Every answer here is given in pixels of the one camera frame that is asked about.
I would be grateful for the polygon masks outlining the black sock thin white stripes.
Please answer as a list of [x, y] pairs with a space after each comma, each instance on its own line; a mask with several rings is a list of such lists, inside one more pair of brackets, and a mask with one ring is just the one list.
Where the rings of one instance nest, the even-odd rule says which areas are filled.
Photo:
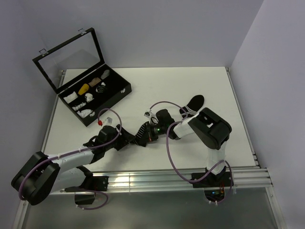
[[142, 124], [135, 135], [135, 139], [132, 141], [137, 146], [146, 147], [151, 142], [150, 123], [147, 121]]

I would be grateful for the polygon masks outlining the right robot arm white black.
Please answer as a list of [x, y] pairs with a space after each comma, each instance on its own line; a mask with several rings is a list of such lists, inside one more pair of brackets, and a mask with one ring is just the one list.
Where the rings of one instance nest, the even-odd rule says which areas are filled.
[[223, 179], [225, 147], [232, 132], [230, 124], [207, 107], [179, 122], [174, 121], [166, 109], [160, 110], [156, 118], [157, 123], [145, 125], [144, 141], [152, 142], [166, 134], [173, 140], [196, 134], [208, 148], [206, 169], [210, 172], [206, 174], [207, 183], [217, 186]]

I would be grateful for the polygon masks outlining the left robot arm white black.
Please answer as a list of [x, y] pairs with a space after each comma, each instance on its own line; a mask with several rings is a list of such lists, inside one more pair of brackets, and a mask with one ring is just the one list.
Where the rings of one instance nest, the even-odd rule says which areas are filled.
[[74, 154], [48, 156], [36, 152], [12, 179], [11, 186], [33, 206], [61, 189], [68, 192], [106, 191], [108, 180], [94, 178], [86, 165], [102, 159], [113, 148], [121, 150], [134, 139], [135, 136], [121, 125], [106, 125]]

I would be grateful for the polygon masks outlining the white crumpled sock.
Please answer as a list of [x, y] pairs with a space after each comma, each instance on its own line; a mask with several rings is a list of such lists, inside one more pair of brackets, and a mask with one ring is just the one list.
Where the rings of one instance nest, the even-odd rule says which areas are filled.
[[81, 117], [81, 118], [85, 118], [87, 116], [93, 116], [95, 114], [95, 112], [91, 109], [85, 109], [82, 111], [78, 111], [77, 114]]

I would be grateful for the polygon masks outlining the black ankle sock white cuff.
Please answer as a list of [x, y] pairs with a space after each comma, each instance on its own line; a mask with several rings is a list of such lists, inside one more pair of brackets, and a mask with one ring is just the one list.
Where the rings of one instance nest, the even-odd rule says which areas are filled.
[[187, 105], [183, 106], [179, 110], [179, 112], [182, 118], [193, 117], [203, 107], [203, 105], [204, 105], [204, 96], [201, 94], [196, 95], [189, 101]]

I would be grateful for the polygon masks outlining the white black patterned rolled sock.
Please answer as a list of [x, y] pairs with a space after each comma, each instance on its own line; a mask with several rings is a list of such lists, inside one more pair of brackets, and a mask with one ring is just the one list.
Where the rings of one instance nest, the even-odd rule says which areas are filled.
[[79, 105], [73, 106], [72, 109], [74, 111], [78, 111], [80, 110], [82, 107], [84, 107], [86, 105], [86, 103], [80, 103]]

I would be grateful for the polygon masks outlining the white grey rolled sock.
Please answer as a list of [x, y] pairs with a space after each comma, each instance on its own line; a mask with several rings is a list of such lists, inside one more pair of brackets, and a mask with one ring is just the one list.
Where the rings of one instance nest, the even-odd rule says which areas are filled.
[[86, 93], [85, 94], [85, 99], [86, 99], [86, 102], [89, 103], [94, 99], [94, 97], [91, 93]]

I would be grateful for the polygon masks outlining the black white striped rolled sock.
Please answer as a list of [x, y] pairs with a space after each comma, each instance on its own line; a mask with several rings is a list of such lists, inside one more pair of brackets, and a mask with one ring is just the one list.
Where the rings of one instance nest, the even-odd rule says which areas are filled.
[[102, 82], [100, 85], [96, 87], [96, 93], [104, 93], [107, 90], [105, 82]]

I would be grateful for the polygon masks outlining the yellow rolled sock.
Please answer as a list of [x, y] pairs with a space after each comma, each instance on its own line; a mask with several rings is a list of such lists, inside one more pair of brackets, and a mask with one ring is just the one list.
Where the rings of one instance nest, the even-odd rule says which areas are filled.
[[90, 86], [88, 84], [84, 84], [78, 91], [78, 95], [83, 95], [90, 89]]

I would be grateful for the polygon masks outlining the tan rolled sock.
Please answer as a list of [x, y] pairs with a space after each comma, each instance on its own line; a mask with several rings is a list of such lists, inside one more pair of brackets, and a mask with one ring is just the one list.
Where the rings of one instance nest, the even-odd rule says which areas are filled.
[[98, 77], [95, 77], [89, 82], [89, 86], [94, 87], [95, 85], [97, 85], [100, 82], [101, 82], [101, 79]]

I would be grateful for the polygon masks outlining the black display case with lid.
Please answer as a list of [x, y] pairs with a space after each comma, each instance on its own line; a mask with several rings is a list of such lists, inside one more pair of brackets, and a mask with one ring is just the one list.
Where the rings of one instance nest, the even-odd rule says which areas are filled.
[[[94, 28], [81, 29], [76, 36], [54, 48], [41, 50], [40, 55], [32, 61], [53, 91], [85, 126], [93, 123], [97, 119], [98, 113], [103, 113], [105, 108], [112, 108], [132, 92], [131, 83], [105, 63]], [[105, 70], [109, 70], [110, 75], [101, 79]], [[91, 93], [94, 97], [91, 102], [87, 103], [86, 93], [78, 95], [78, 91], [95, 77], [100, 78], [101, 82], [90, 87], [86, 92]], [[102, 82], [105, 82], [107, 90], [101, 94], [96, 93], [96, 87]], [[69, 104], [66, 103], [63, 98], [73, 92], [76, 92], [78, 98]], [[78, 111], [72, 109], [73, 106], [80, 103], [86, 103], [86, 105], [78, 111], [91, 109], [95, 114], [81, 118], [77, 114]]]

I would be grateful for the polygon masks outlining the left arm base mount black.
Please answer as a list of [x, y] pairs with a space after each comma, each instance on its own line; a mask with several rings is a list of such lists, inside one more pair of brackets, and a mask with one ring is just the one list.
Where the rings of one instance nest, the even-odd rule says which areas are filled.
[[[85, 209], [97, 209], [105, 206], [109, 200], [109, 197], [105, 191], [108, 188], [108, 176], [92, 176], [86, 178], [85, 181], [79, 187], [68, 187], [65, 188], [65, 192], [89, 192], [89, 194], [75, 194], [74, 202], [79, 207], [84, 207]], [[86, 207], [86, 205], [92, 205], [95, 200], [97, 200], [97, 195], [105, 196], [105, 201], [101, 206], [98, 207]]]

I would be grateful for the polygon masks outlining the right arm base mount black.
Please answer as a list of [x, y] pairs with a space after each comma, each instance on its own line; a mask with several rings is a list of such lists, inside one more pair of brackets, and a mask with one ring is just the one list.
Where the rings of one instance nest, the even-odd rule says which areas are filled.
[[205, 197], [212, 201], [221, 201], [225, 197], [225, 187], [230, 187], [231, 185], [231, 175], [230, 172], [222, 171], [218, 175], [210, 173], [205, 179], [200, 182], [193, 183], [193, 188], [212, 188], [215, 189], [204, 191]]

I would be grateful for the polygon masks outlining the aluminium frame rail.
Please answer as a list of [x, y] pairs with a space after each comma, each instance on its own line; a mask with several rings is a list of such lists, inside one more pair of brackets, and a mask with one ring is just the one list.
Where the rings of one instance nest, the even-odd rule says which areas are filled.
[[[230, 188], [261, 188], [272, 187], [272, 181], [267, 169], [233, 169], [227, 170], [231, 175], [230, 187], [225, 187], [225, 191]], [[199, 182], [203, 174], [195, 169], [184, 169], [182, 174], [188, 179]], [[78, 169], [72, 172], [64, 172], [57, 179], [51, 189], [51, 193], [66, 193], [65, 188], [76, 187], [82, 180], [83, 173]], [[181, 179], [173, 170], [153, 170], [137, 172], [94, 172], [92, 176], [108, 176], [108, 193], [123, 192], [157, 192], [157, 191], [186, 191], [193, 189], [191, 183]]]

